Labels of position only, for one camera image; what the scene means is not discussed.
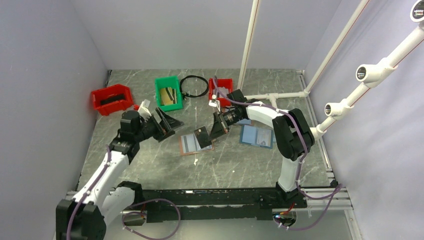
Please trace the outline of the black credit card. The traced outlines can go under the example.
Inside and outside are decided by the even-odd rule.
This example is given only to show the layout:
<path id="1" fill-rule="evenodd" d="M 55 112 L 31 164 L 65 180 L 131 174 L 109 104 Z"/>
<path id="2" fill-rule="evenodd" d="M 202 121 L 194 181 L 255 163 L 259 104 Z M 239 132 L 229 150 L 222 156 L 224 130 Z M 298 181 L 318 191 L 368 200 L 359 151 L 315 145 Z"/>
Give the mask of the black credit card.
<path id="1" fill-rule="evenodd" d="M 193 133 L 198 142 L 200 149 L 203 149 L 212 145 L 212 140 L 205 126 L 195 129 Z"/>

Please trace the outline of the brown card holder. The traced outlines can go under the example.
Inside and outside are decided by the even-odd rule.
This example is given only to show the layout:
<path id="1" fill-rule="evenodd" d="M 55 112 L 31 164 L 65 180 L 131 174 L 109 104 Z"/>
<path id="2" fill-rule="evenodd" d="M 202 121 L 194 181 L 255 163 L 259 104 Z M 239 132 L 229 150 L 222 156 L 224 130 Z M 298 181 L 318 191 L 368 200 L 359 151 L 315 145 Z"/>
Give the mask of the brown card holder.
<path id="1" fill-rule="evenodd" d="M 214 145 L 200 147 L 198 140 L 193 133 L 181 135 L 179 137 L 179 150 L 181 156 L 194 155 L 201 152 L 214 150 Z"/>

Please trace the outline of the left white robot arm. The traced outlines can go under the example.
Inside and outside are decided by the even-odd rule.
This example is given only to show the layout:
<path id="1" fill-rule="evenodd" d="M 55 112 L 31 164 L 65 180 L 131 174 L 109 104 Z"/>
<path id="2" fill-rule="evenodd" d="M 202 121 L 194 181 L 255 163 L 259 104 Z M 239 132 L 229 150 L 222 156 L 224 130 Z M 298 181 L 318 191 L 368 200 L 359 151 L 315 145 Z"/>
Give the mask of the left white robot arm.
<path id="1" fill-rule="evenodd" d="M 141 142 L 150 138 L 161 142 L 184 125 L 158 107 L 155 111 L 159 121 L 145 107 L 121 115 L 117 134 L 106 146 L 106 154 L 95 173 L 71 199 L 62 199 L 56 206 L 56 239 L 102 240 L 108 225 L 123 210 L 137 210 L 148 203 L 141 184 L 113 184 L 134 160 Z"/>

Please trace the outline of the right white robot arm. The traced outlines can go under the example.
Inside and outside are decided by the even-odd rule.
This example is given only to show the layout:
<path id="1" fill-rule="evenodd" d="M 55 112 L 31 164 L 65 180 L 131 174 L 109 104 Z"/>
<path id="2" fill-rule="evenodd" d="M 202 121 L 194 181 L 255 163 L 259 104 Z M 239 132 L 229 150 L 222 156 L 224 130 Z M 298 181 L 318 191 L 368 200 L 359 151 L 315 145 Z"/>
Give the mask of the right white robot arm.
<path id="1" fill-rule="evenodd" d="M 195 130 L 199 145 L 203 148 L 211 145 L 213 140 L 229 133 L 230 126 L 240 120 L 249 119 L 271 127 L 277 148 L 283 156 L 275 200 L 280 207 L 289 207 L 300 195 L 302 165 L 315 144 L 315 137 L 303 112 L 298 108 L 282 110 L 259 100 L 248 100 L 239 89 L 227 97 L 233 108 L 224 113 L 213 113 L 213 125 L 211 130 L 203 131 L 204 140 L 200 137 L 201 130 Z"/>

